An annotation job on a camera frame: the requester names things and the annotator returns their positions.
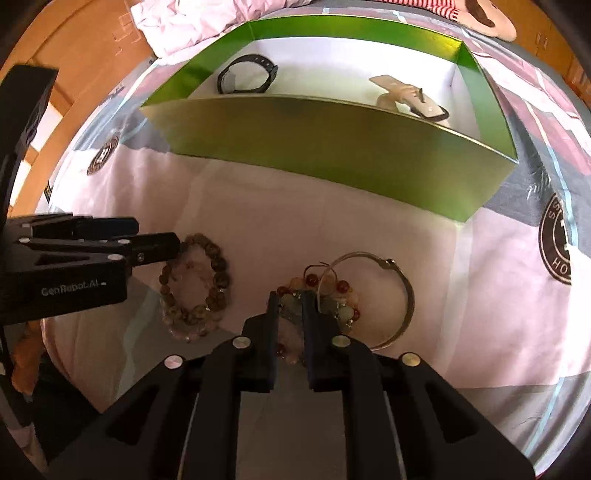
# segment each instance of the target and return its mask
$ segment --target bed sheet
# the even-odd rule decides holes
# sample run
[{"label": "bed sheet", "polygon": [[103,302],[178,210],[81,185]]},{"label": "bed sheet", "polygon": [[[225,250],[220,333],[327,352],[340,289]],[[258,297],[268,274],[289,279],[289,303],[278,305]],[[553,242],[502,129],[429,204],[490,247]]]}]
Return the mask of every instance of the bed sheet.
[{"label": "bed sheet", "polygon": [[[591,138],[584,122],[551,78],[502,42],[391,9],[312,6],[274,15],[306,14],[386,18],[462,39],[501,98],[519,166],[485,207],[458,224],[311,177],[175,155],[138,107],[181,66],[176,61],[207,42],[157,60],[81,134],[57,175],[50,210],[134,216],[141,232],[184,238],[200,231],[214,239],[234,282],[223,329],[191,345],[174,341],[159,319],[161,266],[147,265],[134,271],[124,304],[45,320],[52,360],[104,410],[166,355],[194,358],[240,332],[244,319],[265,309],[268,292],[303,266],[367,250],[396,259],[416,295],[410,328],[383,353],[419,353],[543,472],[591,395]],[[87,176],[114,135],[119,146]],[[380,282],[372,286],[388,297]],[[339,399],[323,396],[322,420],[308,421],[304,406],[313,400],[302,369],[283,365],[281,375],[269,398],[245,399],[238,478],[252,477],[264,452],[276,460],[260,478],[344,478]],[[276,442],[278,430],[289,438]],[[323,458],[310,458],[323,449]],[[319,468],[309,469],[312,461]]]}]

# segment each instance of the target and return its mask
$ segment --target black watch strap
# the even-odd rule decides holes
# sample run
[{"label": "black watch strap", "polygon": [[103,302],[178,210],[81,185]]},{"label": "black watch strap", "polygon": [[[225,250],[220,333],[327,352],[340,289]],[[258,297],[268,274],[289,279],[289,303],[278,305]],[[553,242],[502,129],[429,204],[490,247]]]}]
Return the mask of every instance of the black watch strap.
[{"label": "black watch strap", "polygon": [[[265,83],[263,83],[258,88],[253,88],[250,90],[233,90],[231,92],[225,92],[223,89],[224,77],[226,76],[226,74],[230,70],[230,67],[232,67],[236,63],[241,63],[243,61],[250,61],[252,63],[256,63],[257,65],[260,65],[261,67],[263,67],[267,71],[267,73],[269,74],[269,76],[267,77],[267,80],[265,81]],[[226,93],[265,93],[267,91],[267,89],[271,86],[271,84],[273,83],[273,80],[275,80],[275,77],[277,76],[277,70],[279,70],[279,67],[277,65],[275,65],[267,57],[264,57],[263,55],[258,55],[256,53],[250,53],[248,55],[243,55],[242,57],[238,57],[236,60],[231,62],[231,64],[228,65],[226,68],[224,68],[223,71],[220,73],[220,75],[217,76],[217,91],[221,95],[224,95]]]},{"label": "black watch strap", "polygon": [[443,113],[440,115],[434,116],[424,116],[421,112],[419,112],[415,107],[411,107],[410,111],[415,115],[421,117],[423,120],[430,120],[431,122],[441,122],[442,120],[447,120],[449,118],[449,112],[445,110],[441,105],[439,108],[443,110]]}]

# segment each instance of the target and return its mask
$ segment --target black mount arm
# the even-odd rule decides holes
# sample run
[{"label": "black mount arm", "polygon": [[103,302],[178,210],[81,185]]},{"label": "black mount arm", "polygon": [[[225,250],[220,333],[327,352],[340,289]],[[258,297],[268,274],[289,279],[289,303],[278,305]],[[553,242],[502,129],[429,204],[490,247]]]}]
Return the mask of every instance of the black mount arm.
[{"label": "black mount arm", "polygon": [[[210,355],[169,356],[50,465],[48,478],[235,478],[241,392],[272,390],[279,313],[272,293],[267,312]],[[418,355],[375,355],[318,314],[310,292],[303,325],[310,388],[343,393],[350,480],[535,478],[529,461]]]}]

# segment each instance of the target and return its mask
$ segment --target brown beaded bracelet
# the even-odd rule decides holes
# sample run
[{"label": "brown beaded bracelet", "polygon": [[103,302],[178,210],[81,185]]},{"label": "brown beaded bracelet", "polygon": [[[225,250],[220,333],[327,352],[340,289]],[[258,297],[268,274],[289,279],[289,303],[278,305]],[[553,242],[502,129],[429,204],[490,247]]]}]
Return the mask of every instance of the brown beaded bracelet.
[{"label": "brown beaded bracelet", "polygon": [[[178,259],[193,245],[197,245],[204,250],[210,259],[214,275],[213,285],[209,287],[209,294],[205,299],[205,303],[198,304],[191,310],[187,310],[178,305],[168,282],[170,278],[174,280],[173,267],[178,263]],[[194,262],[188,261],[186,266],[187,268],[193,268]],[[221,249],[205,235],[201,233],[188,235],[185,241],[181,242],[179,256],[176,260],[166,263],[162,269],[162,274],[158,278],[161,284],[160,303],[163,308],[163,322],[168,326],[174,338],[192,342],[217,329],[217,321],[213,313],[219,313],[225,310],[227,306],[226,289],[230,285],[230,275],[227,269],[228,262],[222,257]],[[182,324],[184,328],[180,329],[178,324]]]}]

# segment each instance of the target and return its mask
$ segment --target smartwatch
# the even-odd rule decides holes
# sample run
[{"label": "smartwatch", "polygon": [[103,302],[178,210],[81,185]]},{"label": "smartwatch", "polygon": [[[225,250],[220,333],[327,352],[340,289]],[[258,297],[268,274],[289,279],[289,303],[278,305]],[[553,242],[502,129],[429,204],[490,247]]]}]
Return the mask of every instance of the smartwatch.
[{"label": "smartwatch", "polygon": [[[263,83],[260,87],[253,88],[250,90],[236,90],[233,78],[230,79],[226,77],[226,75],[230,70],[230,67],[232,67],[236,63],[241,63],[243,61],[250,61],[263,67],[269,75],[265,83]],[[256,53],[243,55],[242,57],[238,57],[230,65],[224,68],[220,75],[217,76],[217,91],[221,95],[225,95],[228,93],[265,93],[273,83],[273,80],[275,80],[275,77],[277,76],[277,70],[279,70],[279,67],[263,55],[258,55]]]}]

